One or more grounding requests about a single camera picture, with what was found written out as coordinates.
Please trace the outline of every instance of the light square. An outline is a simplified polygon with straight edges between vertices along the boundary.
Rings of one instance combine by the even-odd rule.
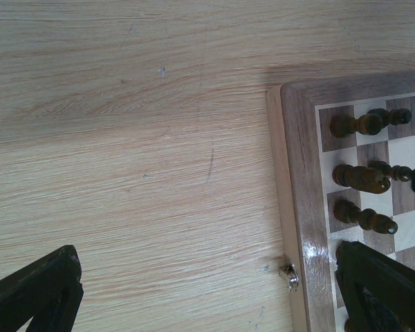
[[[398,224],[395,234],[395,251],[401,251],[415,246],[415,211],[394,216]]]
[[[364,114],[367,114],[371,109],[386,109],[386,102],[379,101],[379,102],[368,102],[366,104],[357,104],[353,106],[353,113],[355,118],[359,118]],[[384,140],[389,139],[389,135],[387,133],[387,127],[383,128],[380,133],[373,136],[362,135],[360,133],[356,133],[357,138],[357,145],[365,145],[371,143],[382,142]]]
[[[339,230],[338,232],[331,233],[329,242],[330,242],[330,263],[331,263],[331,270],[337,270],[337,258],[336,252],[338,246],[341,244],[342,241],[358,241],[361,243],[365,242],[365,234],[362,231],[360,226],[354,226],[351,228],[347,228],[345,230]]]
[[[396,254],[395,254],[395,252],[393,252],[391,254],[388,254],[386,256],[388,256],[389,258],[392,258],[394,261],[396,261]]]
[[[339,164],[357,165],[357,148],[348,147],[346,149],[323,152],[321,157],[321,174],[325,194],[347,189],[347,187],[337,185],[332,179],[333,169]]]
[[[385,216],[394,215],[394,207],[392,205],[392,191],[387,190],[382,194],[372,194],[370,192],[360,192],[361,210],[374,209],[376,213]]]
[[[415,168],[415,136],[389,141],[389,163]]]
[[[347,313],[347,309],[345,306],[342,306],[341,308],[338,308],[335,311],[335,324],[336,324],[337,332],[344,332],[344,325],[346,324],[346,321],[348,319],[349,319],[349,314]]]

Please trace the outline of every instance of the chess pawn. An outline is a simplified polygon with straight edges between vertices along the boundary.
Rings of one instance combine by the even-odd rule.
[[[376,168],[387,178],[395,181],[407,182],[411,181],[410,187],[415,192],[415,169],[406,166],[391,166],[384,161],[371,161],[369,167]]]
[[[379,169],[385,176],[395,181],[407,182],[412,179],[412,169],[407,166],[391,166],[384,161],[371,161],[369,167]]]
[[[351,187],[372,194],[382,194],[389,190],[391,185],[390,180],[380,169],[345,164],[335,167],[332,179],[343,187]]]
[[[363,230],[373,230],[380,234],[395,234],[398,224],[384,214],[372,209],[361,209],[354,203],[340,200],[333,209],[335,218],[343,223],[358,223]]]
[[[355,132],[362,135],[376,135],[382,128],[382,118],[375,113],[364,114],[358,119],[340,114],[331,119],[331,133],[337,138],[344,138]]]
[[[383,128],[388,125],[405,125],[412,120],[412,112],[409,109],[372,109],[367,114],[378,114],[382,118]]]

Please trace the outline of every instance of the wooden table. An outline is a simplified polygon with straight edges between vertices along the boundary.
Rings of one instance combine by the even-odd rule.
[[[0,279],[74,331],[291,331],[265,92],[415,68],[415,1],[0,1]]]

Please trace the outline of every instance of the chessboard frame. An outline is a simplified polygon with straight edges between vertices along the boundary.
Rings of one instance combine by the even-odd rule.
[[[415,71],[290,82],[266,95],[284,251],[299,276],[295,331],[334,331],[315,106],[415,93]]]

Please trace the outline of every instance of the chessboard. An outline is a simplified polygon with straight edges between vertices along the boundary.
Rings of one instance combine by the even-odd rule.
[[[290,292],[294,329],[343,332],[348,315],[335,280],[336,248],[342,240],[359,241],[415,270],[415,193],[399,181],[383,194],[348,189],[333,181],[332,171],[372,160],[415,169],[415,71],[288,83],[271,89],[266,103],[285,253],[299,277]],[[375,136],[332,136],[335,115],[359,118],[379,108],[409,109],[412,120]],[[390,216],[398,232],[336,220],[339,199]]]

